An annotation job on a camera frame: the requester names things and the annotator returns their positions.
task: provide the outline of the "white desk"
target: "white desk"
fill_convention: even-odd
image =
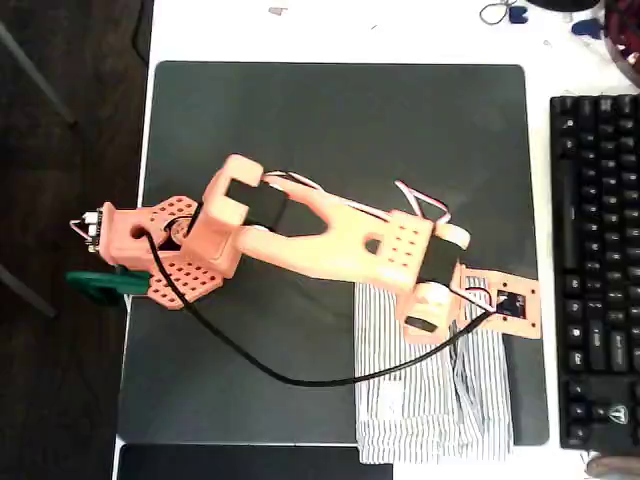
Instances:
[[[566,16],[529,6],[529,23],[489,27],[484,0],[155,0],[142,148],[142,195],[155,67],[164,60],[370,63],[509,63],[523,66],[543,298],[550,442],[516,448],[504,465],[395,466],[394,476],[581,479],[579,452],[558,447],[549,178],[549,97],[635,92],[604,47],[571,35]],[[282,16],[269,7],[288,7]],[[575,15],[574,20],[585,15]]]

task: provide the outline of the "wooden floor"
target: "wooden floor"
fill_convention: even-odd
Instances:
[[[110,478],[125,316],[92,305],[63,276],[107,270],[70,219],[107,199],[135,206],[146,86],[131,48],[139,1],[0,2],[0,20],[79,121],[69,129],[0,45],[0,264],[60,312],[45,318],[0,284],[2,480]]]

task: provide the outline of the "chair leg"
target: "chair leg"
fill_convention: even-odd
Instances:
[[[40,295],[27,287],[24,283],[9,273],[9,270],[0,264],[0,282],[13,290],[17,295],[21,296],[33,308],[39,310],[42,314],[49,318],[54,318],[58,312],[49,305]]]
[[[23,70],[31,77],[42,93],[49,99],[56,111],[64,118],[69,125],[75,125],[76,119],[71,113],[71,110],[60,100],[60,97],[56,94],[55,90],[49,82],[40,74],[36,66],[29,60],[29,57],[24,53],[18,42],[15,41],[9,30],[0,21],[0,42],[4,43],[9,52],[15,57],[16,61],[20,64]]]

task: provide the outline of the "blue object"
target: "blue object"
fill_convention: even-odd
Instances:
[[[526,14],[529,9],[527,7],[514,6],[509,7],[509,23],[522,24],[527,23],[529,19]]]
[[[589,35],[594,40],[602,38],[602,24],[597,18],[580,20],[571,25],[571,33],[574,35]]]

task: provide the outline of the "black cable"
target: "black cable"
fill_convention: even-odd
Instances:
[[[278,373],[275,370],[273,370],[271,367],[265,365],[256,357],[254,357],[249,352],[247,352],[243,347],[238,345],[234,340],[228,337],[227,334],[225,334],[222,330],[220,330],[218,327],[213,325],[209,320],[207,320],[207,318],[202,313],[200,313],[200,310],[198,310],[194,304],[192,304],[186,299],[186,297],[182,294],[180,289],[173,282],[171,276],[169,275],[169,272],[167,272],[166,268],[164,267],[164,264],[162,263],[162,259],[160,258],[160,254],[158,253],[158,248],[156,247],[156,244],[154,243],[153,237],[151,236],[151,234],[149,232],[145,232],[144,235],[147,238],[147,241],[149,242],[151,255],[153,255],[153,260],[155,261],[156,266],[160,271],[160,274],[164,277],[164,280],[167,282],[167,285],[169,285],[169,287],[171,288],[173,293],[176,295],[176,297],[180,299],[180,301],[184,305],[185,310],[187,310],[187,312],[189,312],[198,321],[198,323],[200,323],[200,325],[202,325],[207,331],[209,331],[209,333],[211,333],[214,337],[216,337],[222,343],[227,345],[229,348],[234,350],[238,355],[244,358],[251,365],[256,367],[262,373],[273,378],[274,380],[277,380],[286,385],[292,385],[295,387],[312,387],[312,388],[343,387],[347,385],[355,385],[356,383],[360,383],[360,382],[366,382],[368,380],[373,380],[374,378],[380,378],[385,375],[389,375],[390,373],[404,370],[405,368],[412,367],[414,365],[419,364],[420,362],[423,362],[433,357],[434,355],[440,353],[445,348],[453,345],[460,338],[473,332],[476,328],[480,326],[482,322],[484,322],[487,318],[489,318],[494,313],[494,312],[487,311],[479,315],[478,317],[471,320],[471,322],[466,327],[464,327],[462,330],[451,335],[451,337],[449,337],[447,340],[445,340],[440,345],[435,347],[433,350],[425,353],[424,355],[420,355],[419,357],[416,357],[413,360],[409,360],[399,365],[385,368],[378,372],[369,373],[367,375],[361,375],[359,377],[347,377],[347,378],[340,378],[335,380],[299,380],[296,378],[287,377],[286,375]]]
[[[140,59],[140,61],[144,64],[145,67],[149,68],[149,60],[142,55],[142,52],[138,48],[138,34],[140,33],[140,26],[142,25],[142,18],[144,14],[144,5],[145,0],[140,0],[140,6],[138,7],[138,15],[136,16],[136,23],[133,27],[133,33],[131,34],[131,48],[136,53],[136,56]]]
[[[482,23],[485,23],[491,26],[498,25],[500,22],[502,22],[502,20],[507,18],[507,15],[509,15],[509,8],[513,7],[516,4],[516,1],[517,0],[500,0],[498,2],[489,3],[484,7],[482,7],[482,9],[478,12],[478,16],[480,17],[480,20],[482,20]],[[484,14],[487,11],[487,9],[495,8],[495,7],[504,7],[504,13],[500,17],[500,19],[491,22],[486,18],[484,18]]]

